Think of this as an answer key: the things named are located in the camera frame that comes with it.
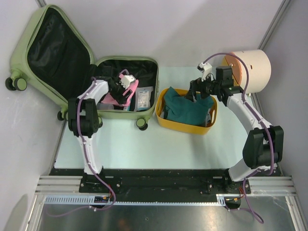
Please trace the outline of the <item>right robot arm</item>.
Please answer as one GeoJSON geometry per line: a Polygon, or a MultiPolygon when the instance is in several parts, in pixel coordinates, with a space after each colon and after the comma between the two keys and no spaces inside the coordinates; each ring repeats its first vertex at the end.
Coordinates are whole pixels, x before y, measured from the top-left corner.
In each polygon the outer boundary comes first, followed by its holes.
{"type": "Polygon", "coordinates": [[[236,115],[247,133],[242,159],[225,170],[223,190],[227,193],[235,192],[239,183],[258,172],[271,175],[275,165],[282,160],[282,127],[273,126],[247,101],[243,88],[234,84],[230,66],[217,67],[214,77],[211,77],[212,65],[209,63],[199,64],[197,68],[202,77],[190,82],[186,98],[195,102],[198,95],[202,99],[215,95],[236,115]]]}

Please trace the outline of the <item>white cylindrical container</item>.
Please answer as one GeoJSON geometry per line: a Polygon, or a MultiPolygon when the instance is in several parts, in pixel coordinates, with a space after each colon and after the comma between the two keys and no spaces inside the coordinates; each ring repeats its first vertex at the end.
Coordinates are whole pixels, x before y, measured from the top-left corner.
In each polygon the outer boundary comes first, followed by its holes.
{"type": "Polygon", "coordinates": [[[244,65],[238,59],[230,55],[224,56],[221,65],[232,67],[234,84],[244,89],[246,82],[248,82],[245,91],[247,94],[262,91],[271,76],[271,64],[268,56],[262,50],[234,51],[233,54],[242,59],[249,73],[249,75],[246,74],[244,65]]]}

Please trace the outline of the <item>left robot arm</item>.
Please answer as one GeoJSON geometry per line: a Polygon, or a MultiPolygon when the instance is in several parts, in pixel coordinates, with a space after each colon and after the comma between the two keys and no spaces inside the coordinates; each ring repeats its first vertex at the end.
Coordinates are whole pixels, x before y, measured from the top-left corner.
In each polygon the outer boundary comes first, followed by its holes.
{"type": "Polygon", "coordinates": [[[68,100],[68,126],[81,146],[86,174],[99,174],[103,168],[96,151],[96,133],[103,125],[99,111],[127,110],[137,85],[129,74],[91,77],[77,97],[68,100]]]}

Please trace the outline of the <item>green hard-shell suitcase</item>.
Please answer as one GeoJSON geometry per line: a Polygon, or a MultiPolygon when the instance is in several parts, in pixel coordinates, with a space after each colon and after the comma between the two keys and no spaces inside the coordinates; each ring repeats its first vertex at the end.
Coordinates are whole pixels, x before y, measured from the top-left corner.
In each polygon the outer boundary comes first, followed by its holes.
{"type": "Polygon", "coordinates": [[[33,86],[60,106],[58,119],[68,117],[68,100],[77,97],[91,77],[116,78],[127,69],[139,80],[138,88],[153,87],[151,107],[134,111],[136,95],[127,110],[99,111],[110,119],[148,122],[159,88],[158,63],[149,57],[111,56],[94,59],[93,52],[65,12],[56,5],[37,9],[28,21],[10,59],[8,90],[33,86]]]}

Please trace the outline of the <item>yellow plastic basket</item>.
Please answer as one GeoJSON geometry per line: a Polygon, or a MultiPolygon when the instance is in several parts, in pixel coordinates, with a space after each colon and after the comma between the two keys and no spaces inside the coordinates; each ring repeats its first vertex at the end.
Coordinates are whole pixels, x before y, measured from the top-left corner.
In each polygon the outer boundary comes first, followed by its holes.
{"type": "MultiPolygon", "coordinates": [[[[211,96],[211,98],[213,99],[214,104],[213,104],[211,109],[215,109],[216,114],[215,114],[214,122],[209,127],[187,125],[187,124],[178,123],[178,122],[169,121],[169,120],[164,119],[164,113],[163,113],[163,108],[165,106],[164,95],[167,92],[167,90],[168,89],[164,89],[160,93],[158,100],[157,100],[156,109],[155,109],[157,120],[158,120],[158,123],[161,127],[168,128],[168,129],[171,129],[171,130],[180,131],[180,132],[198,134],[198,135],[206,134],[213,127],[213,125],[215,124],[216,118],[217,118],[218,106],[217,106],[216,99],[212,96],[211,96]]],[[[182,89],[175,89],[175,90],[181,96],[185,96],[186,93],[188,92],[187,90],[182,90],[182,89]]]]}

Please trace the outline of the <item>teal fabric garment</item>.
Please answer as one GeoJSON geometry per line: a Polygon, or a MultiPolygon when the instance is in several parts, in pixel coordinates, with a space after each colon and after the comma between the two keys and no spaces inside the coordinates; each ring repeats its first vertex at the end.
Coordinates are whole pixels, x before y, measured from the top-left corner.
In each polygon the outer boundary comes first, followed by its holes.
{"type": "Polygon", "coordinates": [[[164,95],[164,119],[187,125],[205,127],[205,118],[214,101],[209,96],[202,99],[197,95],[197,102],[193,103],[179,95],[176,90],[169,87],[164,95]]]}

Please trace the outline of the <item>pink fabric garment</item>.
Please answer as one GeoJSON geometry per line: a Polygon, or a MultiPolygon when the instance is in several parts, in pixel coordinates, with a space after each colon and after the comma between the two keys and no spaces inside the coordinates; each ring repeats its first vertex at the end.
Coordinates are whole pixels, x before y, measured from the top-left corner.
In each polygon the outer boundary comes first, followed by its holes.
{"type": "MultiPolygon", "coordinates": [[[[130,75],[129,71],[127,69],[124,69],[119,73],[118,77],[116,77],[114,81],[120,80],[121,74],[130,75]]],[[[116,105],[116,106],[128,107],[130,105],[131,98],[134,95],[134,93],[135,93],[135,91],[138,87],[138,84],[139,84],[139,80],[136,79],[135,82],[131,83],[131,85],[126,89],[125,93],[128,94],[127,101],[116,101],[116,100],[114,100],[113,97],[110,95],[110,93],[108,91],[108,93],[102,98],[101,103],[109,103],[109,104],[113,104],[113,105],[116,105]]]]}

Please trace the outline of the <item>light blue denim garment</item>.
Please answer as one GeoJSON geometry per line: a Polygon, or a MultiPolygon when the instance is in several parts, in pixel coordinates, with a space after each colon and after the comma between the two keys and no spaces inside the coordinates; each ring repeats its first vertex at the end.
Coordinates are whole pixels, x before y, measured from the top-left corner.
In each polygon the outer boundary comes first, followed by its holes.
{"type": "Polygon", "coordinates": [[[212,125],[215,119],[216,110],[209,109],[205,118],[205,127],[209,127],[212,125]]]}

